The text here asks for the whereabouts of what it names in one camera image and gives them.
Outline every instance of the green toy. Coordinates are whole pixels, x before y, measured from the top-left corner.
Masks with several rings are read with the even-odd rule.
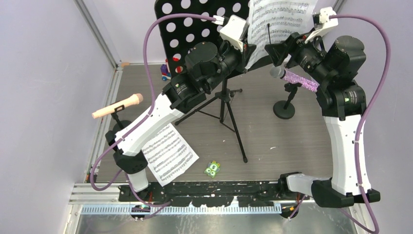
[[[217,163],[216,161],[212,161],[208,164],[208,168],[205,169],[204,173],[207,174],[208,176],[214,178],[215,175],[219,172],[220,164]]]

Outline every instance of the wooden floor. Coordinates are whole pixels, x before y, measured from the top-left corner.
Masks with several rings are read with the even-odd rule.
[[[159,67],[150,66],[156,95],[167,84],[161,80]],[[332,176],[330,138],[315,94],[299,89],[292,101],[295,116],[290,120],[277,118],[273,105],[276,101],[286,100],[288,93],[284,91],[285,82],[273,79],[269,70],[270,66],[266,66],[228,81],[230,89],[243,89],[235,95],[231,106],[248,163],[242,160],[235,133],[217,119],[196,113],[176,128],[199,159],[176,181],[276,180],[280,174],[295,171],[311,176]],[[305,76],[301,68],[291,71]],[[144,101],[121,112],[120,119],[133,121],[150,106],[149,83],[141,65],[125,67],[117,100],[134,93],[142,93]],[[215,101],[203,110],[218,116],[219,107],[220,102]],[[229,115],[224,123],[232,126]],[[221,164],[221,170],[211,179],[204,170],[213,160]],[[100,164],[97,181],[109,181],[118,170],[112,155],[106,156]],[[149,169],[147,175],[149,181],[155,181]],[[117,181],[125,181],[125,178],[122,175]]]

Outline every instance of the sheet music on floor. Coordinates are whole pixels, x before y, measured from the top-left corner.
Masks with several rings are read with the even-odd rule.
[[[264,46],[269,44],[270,24],[271,43],[281,42],[294,32],[304,33],[307,23],[318,0],[251,0],[248,15],[248,43],[257,45],[251,55],[249,69],[259,59],[268,55]]]
[[[161,186],[183,174],[198,155],[179,132],[168,124],[142,148],[148,167]]]

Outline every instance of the gray floor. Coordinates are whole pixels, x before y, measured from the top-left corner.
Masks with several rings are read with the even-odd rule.
[[[159,67],[150,66],[157,94],[167,83],[161,80]],[[200,158],[176,181],[275,180],[282,173],[294,171],[312,176],[332,175],[330,138],[315,94],[300,89],[292,102],[296,108],[295,116],[290,120],[277,118],[272,107],[276,101],[285,100],[288,93],[284,91],[285,82],[271,78],[269,70],[269,66],[263,67],[228,82],[230,89],[244,90],[236,94],[231,105],[248,163],[243,162],[232,131],[217,119],[196,113],[176,128]],[[292,71],[305,75],[301,68]],[[141,93],[144,101],[121,112],[121,119],[134,120],[150,106],[148,79],[140,65],[125,67],[117,100],[133,93]],[[204,111],[218,115],[219,106],[220,102],[215,101]],[[229,115],[225,123],[232,126]],[[221,170],[211,179],[204,170],[213,160],[221,164]],[[100,164],[97,181],[109,181],[117,170],[113,158],[107,156]],[[155,181],[149,170],[147,174],[149,181]],[[120,176],[117,181],[125,181],[125,178]]]
[[[77,234],[355,234],[338,209],[303,203],[291,221],[278,214],[159,215],[143,222],[129,215],[81,215]]]

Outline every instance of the white wall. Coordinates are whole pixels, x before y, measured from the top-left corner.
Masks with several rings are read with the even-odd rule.
[[[143,62],[143,39],[156,20],[155,0],[84,0],[116,59]],[[319,0],[315,10],[333,6],[336,0]],[[164,62],[165,52],[156,27],[148,43],[148,61]]]
[[[392,45],[387,82],[367,118],[363,134],[369,180],[372,187],[381,192],[381,201],[372,207],[383,234],[412,233],[413,230],[412,8],[413,2],[405,0],[347,0],[341,12],[377,20]],[[356,37],[364,43],[367,60],[356,81],[371,100],[383,72],[383,39],[368,23],[339,19],[338,27],[326,36],[326,48],[341,35]]]
[[[0,0],[2,234],[58,234],[113,69],[73,0]]]

